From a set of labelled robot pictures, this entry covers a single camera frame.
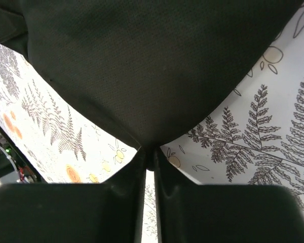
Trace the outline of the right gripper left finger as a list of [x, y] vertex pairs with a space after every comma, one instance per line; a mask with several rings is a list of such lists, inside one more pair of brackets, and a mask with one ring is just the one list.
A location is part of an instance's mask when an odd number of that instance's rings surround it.
[[102, 183], [0, 186], [0, 242], [141, 242], [146, 154]]

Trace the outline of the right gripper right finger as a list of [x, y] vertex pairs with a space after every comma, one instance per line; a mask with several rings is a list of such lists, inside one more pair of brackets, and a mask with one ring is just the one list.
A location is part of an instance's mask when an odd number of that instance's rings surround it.
[[159, 242], [304, 242], [304, 216], [272, 185], [198, 185], [154, 152]]

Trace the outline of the black t shirt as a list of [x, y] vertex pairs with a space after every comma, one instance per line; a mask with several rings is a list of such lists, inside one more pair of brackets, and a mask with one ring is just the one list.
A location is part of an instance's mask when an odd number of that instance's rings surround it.
[[0, 45], [151, 171], [233, 91], [301, 1], [0, 1]]

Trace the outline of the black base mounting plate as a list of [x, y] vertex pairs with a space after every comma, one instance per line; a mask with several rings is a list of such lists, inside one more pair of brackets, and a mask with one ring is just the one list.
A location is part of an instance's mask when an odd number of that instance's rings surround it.
[[38, 170], [31, 164], [25, 154], [16, 146], [8, 134], [0, 126], [0, 147], [12, 158], [18, 169], [26, 170], [34, 177], [36, 182], [46, 183], [46, 180], [41, 176]]

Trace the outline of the floral patterned table mat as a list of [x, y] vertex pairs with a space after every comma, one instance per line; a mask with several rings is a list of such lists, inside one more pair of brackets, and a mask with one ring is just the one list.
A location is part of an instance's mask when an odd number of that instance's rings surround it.
[[[172, 166], [198, 185], [284, 187], [303, 215], [301, 2], [268, 49], [217, 108], [194, 128], [161, 145], [160, 150]], [[81, 115], [21, 54], [3, 45], [0, 126], [47, 184], [102, 183], [138, 151]], [[159, 242], [155, 174], [147, 165], [142, 220], [142, 231], [148, 229]]]

